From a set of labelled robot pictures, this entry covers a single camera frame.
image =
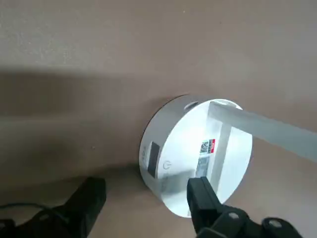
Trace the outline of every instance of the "qr code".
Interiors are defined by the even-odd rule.
[[[208,153],[210,151],[211,140],[204,140],[200,148],[200,153]]]

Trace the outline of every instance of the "sticker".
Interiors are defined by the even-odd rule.
[[[204,140],[200,148],[200,154],[212,154],[214,152],[215,139]]]
[[[215,143],[216,143],[216,139],[212,139],[212,141],[211,141],[211,150],[210,150],[211,153],[214,152]]]

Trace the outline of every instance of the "white bar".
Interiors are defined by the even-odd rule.
[[[232,127],[228,124],[224,124],[224,123],[222,124],[221,131],[220,131],[220,138],[218,142],[218,148],[214,156],[210,184],[216,194],[218,192],[222,167],[223,167],[224,159],[226,157],[231,128]]]
[[[315,132],[219,103],[211,103],[210,110],[216,120],[317,163]]]

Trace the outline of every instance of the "label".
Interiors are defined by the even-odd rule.
[[[215,139],[204,140],[200,148],[200,154],[212,154],[214,152]]]
[[[207,176],[210,156],[214,153],[215,139],[204,140],[200,149],[198,164],[196,168],[196,177]]]

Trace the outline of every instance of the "beige wall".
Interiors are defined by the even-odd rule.
[[[79,182],[61,179],[98,171],[112,189],[91,237],[193,237],[130,167],[143,128],[170,98],[199,93],[317,131],[316,10],[309,0],[0,0],[2,202],[54,204]],[[229,203],[312,238],[316,182],[317,165],[255,140]]]

